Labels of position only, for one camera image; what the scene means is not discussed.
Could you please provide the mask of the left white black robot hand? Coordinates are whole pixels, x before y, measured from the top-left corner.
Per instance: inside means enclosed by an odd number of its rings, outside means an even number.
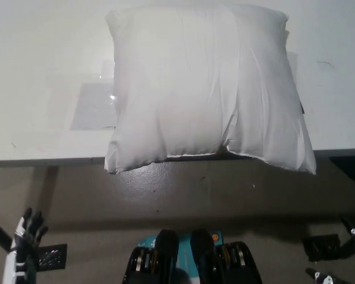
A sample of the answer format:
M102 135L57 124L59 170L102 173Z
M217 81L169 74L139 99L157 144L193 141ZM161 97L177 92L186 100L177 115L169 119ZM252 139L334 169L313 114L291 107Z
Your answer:
M41 211L27 208L20 218L5 259L2 284L36 283L38 248L48 231Z

